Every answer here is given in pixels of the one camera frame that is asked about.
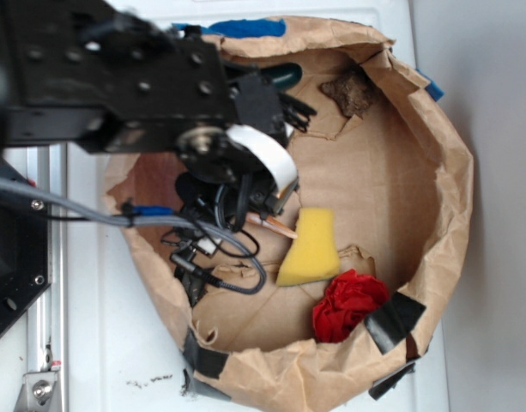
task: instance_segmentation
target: brown paper bag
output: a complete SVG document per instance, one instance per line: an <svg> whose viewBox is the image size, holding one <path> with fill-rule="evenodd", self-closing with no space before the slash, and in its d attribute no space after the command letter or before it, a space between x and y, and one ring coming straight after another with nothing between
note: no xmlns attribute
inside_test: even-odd
<svg viewBox="0 0 526 412"><path fill-rule="evenodd" d="M160 243L167 228L132 228L124 236L198 383L261 410L327 411L426 352L463 266L473 159L425 91L427 80L393 56L391 40L355 23L285 20L287 32L280 38L210 38L228 59L303 67L301 83L289 93L318 115L307 133L295 132L288 148L301 189L281 220L294 227L300 206L332 208L342 268L374 274L399 299L371 322L359 324L345 342L317 343L311 309L329 283L275 285L288 240L250 228L269 272L263 290L245 296L209 288L192 310L173 277L170 250ZM349 118L320 86L359 67L376 87L362 112ZM137 204L178 208L173 180L181 171L174 154L116 156L106 175L107 204L116 211L117 204L133 197ZM198 263L216 261L216 275L253 284L255 272L245 263L215 259ZM394 309L402 302L426 309L406 316ZM371 329L391 319L404 332L399 339L392 333L394 342L386 348ZM390 332L389 326L383 328Z"/></svg>

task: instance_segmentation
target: gray wall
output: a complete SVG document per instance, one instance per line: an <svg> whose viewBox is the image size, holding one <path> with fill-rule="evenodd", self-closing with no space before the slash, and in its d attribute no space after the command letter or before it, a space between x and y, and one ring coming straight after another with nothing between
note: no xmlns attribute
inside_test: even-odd
<svg viewBox="0 0 526 412"><path fill-rule="evenodd" d="M418 67L476 158L463 278L444 316L450 407L526 411L526 0L412 0Z"/></svg>

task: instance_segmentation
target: yellow sponge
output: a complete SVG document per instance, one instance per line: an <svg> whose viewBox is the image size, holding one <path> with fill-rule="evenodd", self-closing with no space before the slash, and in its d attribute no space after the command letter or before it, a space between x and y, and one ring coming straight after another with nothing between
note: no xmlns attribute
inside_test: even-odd
<svg viewBox="0 0 526 412"><path fill-rule="evenodd" d="M302 208L293 241L278 272L278 286L321 281L339 275L341 262L333 234L333 210Z"/></svg>

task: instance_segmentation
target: white tape roll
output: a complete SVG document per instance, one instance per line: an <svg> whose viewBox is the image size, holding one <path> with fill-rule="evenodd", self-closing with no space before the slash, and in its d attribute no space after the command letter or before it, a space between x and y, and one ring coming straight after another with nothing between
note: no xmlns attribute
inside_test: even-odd
<svg viewBox="0 0 526 412"><path fill-rule="evenodd" d="M291 155L272 137L250 126L235 124L228 137L252 152L269 170L278 186L278 193L297 179L297 167Z"/></svg>

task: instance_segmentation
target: blue tape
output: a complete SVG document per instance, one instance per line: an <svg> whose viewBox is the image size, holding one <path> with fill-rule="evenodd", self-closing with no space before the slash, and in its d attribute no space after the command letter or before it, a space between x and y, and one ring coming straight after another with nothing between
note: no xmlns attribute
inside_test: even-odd
<svg viewBox="0 0 526 412"><path fill-rule="evenodd" d="M433 79L431 79L429 76L427 76L425 73L421 72L419 69L416 69L417 72L419 72L420 75L424 76L428 81L430 81L430 84L426 86L425 90L427 93L431 95L431 97L434 99L434 101L438 101L444 97L444 90L442 90L438 84L434 82Z"/></svg>
<svg viewBox="0 0 526 412"><path fill-rule="evenodd" d="M173 23L178 30L184 30L189 24ZM218 34L220 36L244 39L247 37L281 37L286 33L286 22L283 20L229 20L220 21L209 27L202 27L202 34Z"/></svg>
<svg viewBox="0 0 526 412"><path fill-rule="evenodd" d="M133 208L133 214L141 216L169 216L174 212L171 208L164 206L135 206Z"/></svg>

